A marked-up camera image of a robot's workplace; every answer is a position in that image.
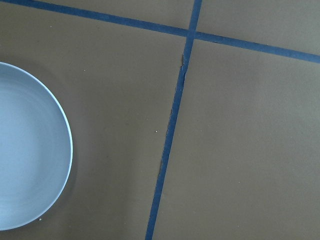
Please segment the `blue plate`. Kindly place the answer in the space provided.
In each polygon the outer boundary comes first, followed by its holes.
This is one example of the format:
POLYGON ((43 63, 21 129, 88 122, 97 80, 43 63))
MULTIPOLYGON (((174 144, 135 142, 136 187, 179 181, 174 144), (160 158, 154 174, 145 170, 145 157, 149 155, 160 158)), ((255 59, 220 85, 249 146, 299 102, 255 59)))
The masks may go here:
POLYGON ((48 211, 70 175, 73 140, 52 92, 27 71, 0 65, 0 228, 22 227, 48 211))

